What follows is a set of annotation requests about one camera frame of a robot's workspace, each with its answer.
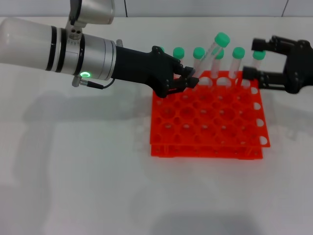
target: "robotic arm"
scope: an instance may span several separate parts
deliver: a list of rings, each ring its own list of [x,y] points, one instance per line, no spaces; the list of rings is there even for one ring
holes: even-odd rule
[[[297,94],[302,87],[313,85],[313,49],[308,41],[293,41],[277,36],[273,36],[269,42],[254,39],[252,50],[268,50],[287,56],[283,73],[263,72],[244,67],[243,79],[257,79],[260,89]]]
[[[115,42],[86,35],[90,24],[111,24],[114,0],[70,0],[66,28],[8,18],[0,25],[0,63],[74,75],[73,86],[106,87],[82,77],[113,78],[142,83],[159,97],[194,88],[194,69],[152,47],[150,53],[123,48]]]

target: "white wall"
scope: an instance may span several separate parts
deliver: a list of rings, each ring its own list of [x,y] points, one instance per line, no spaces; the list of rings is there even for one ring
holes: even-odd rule
[[[284,16],[313,16],[313,0],[289,0]]]
[[[126,0],[128,16],[282,16],[287,0]]]
[[[0,16],[68,16],[70,0],[0,0]],[[115,0],[116,16],[126,16],[124,0]]]

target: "white robotic arm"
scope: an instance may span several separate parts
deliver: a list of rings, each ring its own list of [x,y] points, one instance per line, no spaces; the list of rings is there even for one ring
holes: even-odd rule
[[[105,87],[83,80],[90,77],[143,83],[158,96],[183,92],[199,82],[194,70],[154,46],[143,53],[123,48],[121,41],[83,34],[88,24],[111,24],[113,0],[71,0],[66,28],[16,18],[0,25],[0,63],[74,75],[73,86]],[[181,75],[174,79],[174,73]]]

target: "green led light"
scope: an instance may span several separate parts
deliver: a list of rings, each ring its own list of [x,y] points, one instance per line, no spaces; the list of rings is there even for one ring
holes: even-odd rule
[[[88,73],[88,72],[82,72],[80,75],[81,75],[82,77],[90,77],[90,76],[91,76],[91,74]]]

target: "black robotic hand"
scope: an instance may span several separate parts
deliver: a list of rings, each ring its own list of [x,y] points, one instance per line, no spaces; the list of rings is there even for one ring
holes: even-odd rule
[[[268,43],[262,39],[254,39],[252,50],[268,50],[287,56],[283,73],[244,67],[243,79],[257,79],[260,89],[283,90],[296,94],[302,87],[313,85],[313,49],[308,41],[272,36]]]
[[[165,54],[160,47],[152,47],[150,53],[116,47],[112,78],[146,84],[161,98],[194,88],[199,82],[192,77],[194,73],[193,68],[183,67],[180,60]]]

